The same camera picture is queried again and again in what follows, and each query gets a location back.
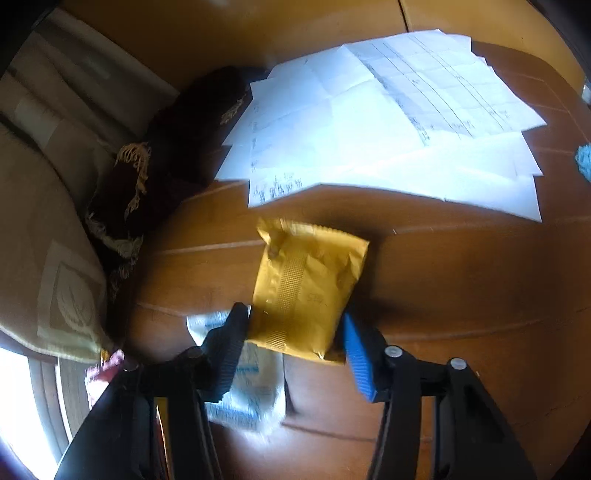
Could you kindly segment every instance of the white paper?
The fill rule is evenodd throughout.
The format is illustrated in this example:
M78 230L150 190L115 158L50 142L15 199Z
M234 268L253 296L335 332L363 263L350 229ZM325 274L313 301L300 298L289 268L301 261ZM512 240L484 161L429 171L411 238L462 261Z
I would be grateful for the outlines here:
M435 30L277 65L251 84L216 178L249 179L249 207L324 183L541 221L542 172L521 131L544 121L470 48Z
M425 145L545 125L469 50L439 31L347 45L384 85Z

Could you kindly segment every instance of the wooden table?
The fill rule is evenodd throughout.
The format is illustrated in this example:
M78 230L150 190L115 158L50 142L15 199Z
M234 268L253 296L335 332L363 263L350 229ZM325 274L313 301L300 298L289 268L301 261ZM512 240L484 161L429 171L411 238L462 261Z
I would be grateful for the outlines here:
M543 223L335 186L249 210L247 184L214 184L142 251L129 347L171 358L192 344L185 315L251 301L258 217L338 228L371 241L351 309L420 359L466 359L549 479L591 419L591 185L573 159L591 138L591 112L542 60L473 49L548 123L525 134L544 172L535 181ZM275 433L216 429L226 477L364 478L381 406L364 402L347 367L286 356L285 376L291 403ZM426 404L418 478L428 474L430 413Z

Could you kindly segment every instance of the gold embroidery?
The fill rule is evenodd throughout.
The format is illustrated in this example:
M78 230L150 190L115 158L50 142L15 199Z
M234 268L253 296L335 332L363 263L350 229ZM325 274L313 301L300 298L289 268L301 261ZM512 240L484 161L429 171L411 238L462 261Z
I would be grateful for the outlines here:
M246 95L244 95L242 98L239 98L238 101L236 101L236 103L226 113L222 115L222 118L220 119L220 125L226 125L230 120L232 120L234 115L238 113L238 109L244 103L245 96Z
M139 255L139 249L144 241L144 236L115 239L107 235L105 226L94 218L94 213L86 212L85 221L90 233L103 242L106 247L117 252L121 257L132 258Z
M117 298L121 284L123 283L124 280L127 280L129 278L129 276L131 275L131 273L134 270L136 262L137 262L137 259L135 257L130 258L128 262L125 262L124 264L120 265L116 270L113 270L111 272L111 274L109 275L110 288L108 289L108 293L109 293L109 299L110 299L111 303L115 302L115 299Z
M138 172L138 180L135 182L135 195L125 209L125 220L127 220L127 217L131 212L137 210L139 207L139 194L146 194L145 182L148 180L148 163L150 162L150 155L152 154L152 150L150 147L146 148L146 145L146 143L130 143L124 145L121 147L121 150L119 150L117 160L115 161L115 165L120 161L123 163L131 163Z

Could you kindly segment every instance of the metal screw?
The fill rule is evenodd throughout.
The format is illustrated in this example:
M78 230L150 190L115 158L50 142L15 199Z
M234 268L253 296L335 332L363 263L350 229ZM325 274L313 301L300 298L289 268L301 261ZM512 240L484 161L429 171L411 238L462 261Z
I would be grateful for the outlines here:
M390 345L384 349L384 353L391 358L398 358L402 356L402 349L399 346Z
M139 363L130 357L127 357L125 360L123 360L123 370L126 372L132 372L138 367Z
M450 364L455 370L464 370L467 367L467 363L463 358L452 358Z
M191 348L190 348L190 349L187 351L187 357L188 357L188 358L193 358L193 359L195 359L195 358L199 358L199 357L200 357L200 356L202 356L202 355L203 355L203 351L202 351L202 350L201 350L201 348L200 348L200 347L198 347L198 346L191 347Z

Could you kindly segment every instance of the blue cloth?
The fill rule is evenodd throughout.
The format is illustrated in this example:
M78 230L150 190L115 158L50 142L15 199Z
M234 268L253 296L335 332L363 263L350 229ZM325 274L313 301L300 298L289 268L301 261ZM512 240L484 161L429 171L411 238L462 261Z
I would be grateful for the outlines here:
M579 171L588 181L591 181L591 143L579 147L574 159L579 165Z

